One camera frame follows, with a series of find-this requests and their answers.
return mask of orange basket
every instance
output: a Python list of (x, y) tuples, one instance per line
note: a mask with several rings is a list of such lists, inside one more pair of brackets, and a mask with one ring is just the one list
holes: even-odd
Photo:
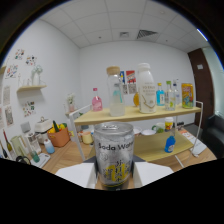
[(70, 140), (67, 127), (56, 133), (47, 133), (47, 135), (55, 147), (63, 147)]

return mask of brown door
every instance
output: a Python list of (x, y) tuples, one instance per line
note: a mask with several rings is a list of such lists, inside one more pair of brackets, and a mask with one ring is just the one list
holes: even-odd
[[(196, 100), (203, 102), (203, 116), (201, 128), (204, 127), (205, 119), (214, 114), (214, 92), (210, 69), (201, 48), (188, 53), (194, 73)], [(199, 125), (200, 113), (195, 114), (195, 125)]]

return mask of chair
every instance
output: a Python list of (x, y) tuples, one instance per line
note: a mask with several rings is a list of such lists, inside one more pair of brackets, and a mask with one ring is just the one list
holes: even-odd
[(224, 119), (215, 114), (208, 117), (201, 139), (217, 159), (224, 158)]

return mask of aluminum can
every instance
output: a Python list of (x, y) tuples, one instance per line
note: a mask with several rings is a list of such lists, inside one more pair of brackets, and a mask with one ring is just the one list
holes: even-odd
[(194, 106), (194, 92), (191, 83), (182, 83), (182, 107), (193, 108)]
[(133, 126), (105, 122), (94, 126), (94, 148), (103, 190), (128, 188), (134, 151)]

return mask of wall shelf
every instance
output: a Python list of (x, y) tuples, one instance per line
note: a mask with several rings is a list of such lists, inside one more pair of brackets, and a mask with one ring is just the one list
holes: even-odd
[(143, 114), (139, 112), (138, 107), (126, 106), (125, 115), (121, 117), (111, 117), (109, 108), (104, 108), (102, 111), (98, 112), (88, 111), (87, 113), (77, 118), (74, 122), (76, 125), (99, 124), (110, 121), (130, 122), (130, 121), (157, 119), (163, 117), (173, 117), (198, 112), (201, 112), (201, 108), (199, 107), (193, 107), (192, 109), (185, 109), (181, 105), (178, 105), (176, 106), (176, 110), (174, 111), (166, 111), (165, 107), (157, 106), (155, 113)]
[(36, 90), (36, 89), (42, 89), (47, 87), (46, 85), (40, 85), (40, 86), (22, 86), (20, 87), (17, 92), (22, 92), (22, 91), (28, 91), (28, 90)]
[[(175, 147), (173, 152), (166, 153), (164, 151), (167, 138), (170, 136), (169, 132), (157, 133), (149, 136), (135, 137), (134, 142), (134, 155), (144, 159), (147, 162), (151, 162), (157, 159), (166, 158), (176, 155), (185, 150), (192, 148), (194, 145), (184, 137), (179, 131), (175, 132)], [(95, 156), (96, 151), (93, 147), (88, 155), (88, 159)]]

